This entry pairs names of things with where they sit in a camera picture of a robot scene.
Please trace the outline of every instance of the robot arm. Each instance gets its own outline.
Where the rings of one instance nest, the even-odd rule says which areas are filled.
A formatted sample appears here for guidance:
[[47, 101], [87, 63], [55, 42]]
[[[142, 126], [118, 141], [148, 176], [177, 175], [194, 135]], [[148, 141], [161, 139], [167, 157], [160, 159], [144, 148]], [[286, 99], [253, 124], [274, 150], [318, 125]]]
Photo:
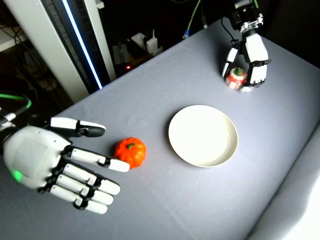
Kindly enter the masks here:
[[[84, 135], [90, 135], [91, 127], [94, 127], [95, 133], [100, 134], [106, 129], [96, 123], [60, 117], [50, 120], [50, 128], [57, 128], [60, 133], [65, 129], [70, 136], [71, 128], [75, 126], [70, 123], [77, 123], [74, 133], [89, 128], [82, 132]], [[73, 203], [79, 210], [86, 209], [98, 214], [107, 211], [108, 205], [114, 200], [113, 196], [120, 192], [120, 186], [74, 163], [73, 160], [118, 172], [128, 172], [128, 163], [72, 146], [72, 142], [67, 138], [47, 129], [36, 126], [26, 126], [21, 130], [11, 129], [11, 135], [4, 138], [3, 158], [12, 176], [19, 183], [40, 193], [49, 192]]]
[[240, 91], [250, 92], [265, 82], [267, 64], [271, 62], [263, 40], [258, 34], [258, 28], [263, 25], [264, 18], [256, 0], [234, 0], [233, 3], [234, 11], [230, 21], [233, 29], [239, 30], [242, 34], [242, 40], [233, 42], [222, 76], [227, 77], [238, 54], [243, 54], [249, 64], [249, 70], [247, 81]]

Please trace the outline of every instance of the white plate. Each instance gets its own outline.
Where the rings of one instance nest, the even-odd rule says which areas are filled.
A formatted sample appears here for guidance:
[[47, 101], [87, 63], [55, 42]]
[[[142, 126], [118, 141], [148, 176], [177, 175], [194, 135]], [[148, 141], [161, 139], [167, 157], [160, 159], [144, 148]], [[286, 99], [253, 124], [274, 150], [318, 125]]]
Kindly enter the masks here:
[[188, 106], [171, 120], [169, 140], [186, 162], [203, 168], [225, 163], [238, 147], [238, 133], [222, 111], [205, 105]]

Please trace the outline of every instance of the small pumpkin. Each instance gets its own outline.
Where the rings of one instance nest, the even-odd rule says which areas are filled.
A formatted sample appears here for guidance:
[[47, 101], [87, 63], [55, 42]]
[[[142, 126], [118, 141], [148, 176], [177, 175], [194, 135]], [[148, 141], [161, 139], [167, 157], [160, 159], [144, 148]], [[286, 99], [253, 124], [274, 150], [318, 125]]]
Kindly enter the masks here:
[[130, 169], [139, 167], [146, 158], [145, 144], [134, 137], [120, 141], [114, 151], [114, 157], [130, 164]]

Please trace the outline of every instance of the green light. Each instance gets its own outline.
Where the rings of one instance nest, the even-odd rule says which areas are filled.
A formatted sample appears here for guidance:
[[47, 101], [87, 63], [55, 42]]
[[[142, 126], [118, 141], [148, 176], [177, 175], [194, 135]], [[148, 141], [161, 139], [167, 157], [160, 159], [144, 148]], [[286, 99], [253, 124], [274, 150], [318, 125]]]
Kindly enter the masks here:
[[23, 177], [23, 174], [21, 172], [14, 170], [12, 176], [18, 183], [21, 183]]

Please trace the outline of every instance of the led light strip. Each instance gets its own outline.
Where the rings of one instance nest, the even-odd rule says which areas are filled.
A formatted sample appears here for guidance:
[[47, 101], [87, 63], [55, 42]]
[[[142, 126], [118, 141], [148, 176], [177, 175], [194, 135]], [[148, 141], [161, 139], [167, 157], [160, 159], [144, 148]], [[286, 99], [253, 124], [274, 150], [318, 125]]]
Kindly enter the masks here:
[[69, 19], [70, 19], [70, 22], [71, 22], [71, 24], [72, 24], [72, 27], [73, 27], [74, 32], [75, 32], [75, 34], [76, 34], [76, 37], [77, 37], [78, 40], [79, 40], [79, 43], [80, 43], [81, 48], [82, 48], [82, 50], [83, 50], [83, 52], [84, 52], [85, 58], [86, 58], [86, 60], [87, 60], [88, 63], [89, 63], [89, 66], [90, 66], [91, 71], [92, 71], [92, 73], [93, 73], [93, 75], [94, 75], [95, 81], [96, 81], [96, 83], [98, 84], [99, 89], [102, 89], [102, 86], [101, 86], [100, 80], [99, 80], [99, 78], [98, 78], [98, 75], [97, 75], [97, 73], [96, 73], [95, 67], [94, 67], [94, 65], [92, 64], [92, 61], [91, 61], [90, 56], [89, 56], [89, 54], [88, 54], [87, 48], [86, 48], [86, 46], [85, 46], [85, 43], [84, 43], [84, 41], [83, 41], [83, 39], [82, 39], [82, 37], [81, 37], [81, 35], [80, 35], [78, 26], [77, 26], [77, 24], [76, 24], [76, 21], [75, 21], [75, 19], [74, 19], [74, 16], [72, 15], [72, 12], [71, 12], [71, 10], [70, 10], [69, 4], [68, 4], [67, 0], [62, 0], [62, 3], [63, 3], [63, 5], [64, 5], [64, 8], [65, 8], [65, 10], [66, 10], [66, 13], [68, 14], [68, 17], [69, 17]]

